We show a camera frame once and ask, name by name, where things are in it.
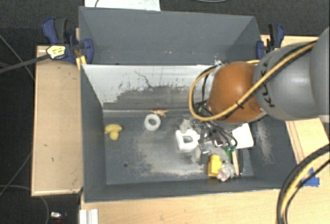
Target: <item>orange object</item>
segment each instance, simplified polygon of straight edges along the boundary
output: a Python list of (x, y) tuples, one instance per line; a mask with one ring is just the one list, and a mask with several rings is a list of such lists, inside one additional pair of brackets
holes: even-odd
[[(208, 110), (221, 113), (240, 99), (253, 85), (255, 65), (247, 62), (234, 62), (218, 70), (214, 76)], [(256, 97), (252, 97), (241, 108), (222, 121), (245, 123), (256, 119), (263, 113)]]

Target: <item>gray bin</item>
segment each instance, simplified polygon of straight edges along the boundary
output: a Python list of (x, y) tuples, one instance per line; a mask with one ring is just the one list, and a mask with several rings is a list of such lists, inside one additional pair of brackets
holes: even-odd
[[(242, 176), (226, 183), (209, 179), (174, 136), (202, 70), (255, 58), (254, 17), (81, 7), (79, 29), (95, 47), (81, 69), (85, 202), (280, 188), (296, 165), (284, 122), (251, 124), (256, 145), (243, 151)], [(147, 132), (143, 120), (158, 108), (171, 111)], [(123, 127), (117, 141), (104, 134), (109, 123)]]

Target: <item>yellow cable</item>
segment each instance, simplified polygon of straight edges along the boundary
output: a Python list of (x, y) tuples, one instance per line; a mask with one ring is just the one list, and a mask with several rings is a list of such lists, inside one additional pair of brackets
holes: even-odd
[(317, 159), (311, 161), (307, 165), (303, 167), (303, 169), (299, 172), (299, 174), (293, 179), (293, 181), (290, 183), (290, 185), (287, 188), (287, 191), (285, 192), (282, 200), (282, 205), (280, 209), (280, 213), (283, 216), (285, 213), (285, 208), (288, 204), (288, 202), (291, 199), (291, 196), (294, 194), (294, 192), (298, 189), (298, 184), (302, 181), (302, 179), (307, 175), (308, 171), (315, 166), (316, 163), (320, 163), (320, 158), (328, 156), (329, 153), (325, 153), (324, 155), (318, 157)]
[(211, 70), (201, 74), (200, 76), (197, 77), (197, 79), (193, 82), (193, 84), (190, 87), (189, 90), (189, 96), (188, 96), (188, 105), (189, 105), (189, 111), (193, 117), (196, 119), (199, 119), (203, 122), (209, 122), (211, 120), (215, 119), (220, 119), (223, 118), (224, 116), (230, 114), (232, 111), (236, 110), (237, 107), (239, 107), (253, 92), (255, 92), (270, 76), (272, 76), (277, 70), (279, 70), (283, 65), (285, 65), (287, 62), (290, 60), (294, 59), (298, 55), (311, 50), (312, 47), (314, 46), (314, 42), (307, 44), (306, 46), (302, 47), (301, 49), (297, 50), (296, 52), (288, 55), (286, 58), (281, 60), (278, 64), (273, 66), (262, 78), (260, 78), (235, 104), (230, 106), (228, 109), (224, 110), (221, 113), (218, 113), (214, 116), (210, 117), (203, 117), (199, 116), (197, 113), (195, 113), (193, 104), (192, 104), (192, 98), (193, 98), (193, 91), (195, 89), (196, 84), (205, 76), (209, 75), (212, 73), (216, 68), (212, 68)]
[(252, 60), (247, 61), (247, 63), (250, 63), (250, 64), (256, 64), (256, 63), (259, 63), (259, 62), (260, 62), (259, 59), (252, 59)]

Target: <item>wooden board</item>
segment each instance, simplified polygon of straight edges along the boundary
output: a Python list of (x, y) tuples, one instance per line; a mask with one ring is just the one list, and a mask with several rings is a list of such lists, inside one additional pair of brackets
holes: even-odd
[[(329, 167), (319, 175), (320, 187), (305, 187), (297, 194), (289, 210), (290, 224), (319, 224), (330, 219), (328, 171)], [(275, 224), (278, 194), (277, 190), (268, 190), (108, 203), (82, 202), (81, 208), (98, 209), (100, 224)]]
[(78, 193), (83, 186), (78, 76), (64, 61), (37, 63), (32, 196)]

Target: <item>dark floor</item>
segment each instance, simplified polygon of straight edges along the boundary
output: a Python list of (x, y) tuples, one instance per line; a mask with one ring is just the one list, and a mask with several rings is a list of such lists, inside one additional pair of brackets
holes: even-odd
[[(0, 35), (23, 60), (31, 59), (37, 43), (46, 41), (41, 22), (50, 16), (66, 17), (77, 26), (77, 7), (83, 4), (84, 0), (0, 0)], [(161, 9), (254, 15), (261, 33), (268, 32), (270, 22), (282, 24), (288, 35), (318, 35), (329, 25), (329, 0), (230, 0), (220, 4), (161, 0)], [(18, 62), (2, 41), (0, 62)], [(34, 84), (26, 71), (22, 68), (1, 74), (0, 185), (12, 178), (32, 149), (33, 107)], [(30, 169), (25, 166), (13, 183), (29, 186)], [(67, 212), (63, 223), (77, 222), (78, 196), (46, 200), (50, 211)], [(42, 201), (30, 198), (28, 191), (10, 188), (0, 197), (1, 224), (44, 223), (45, 217)]]

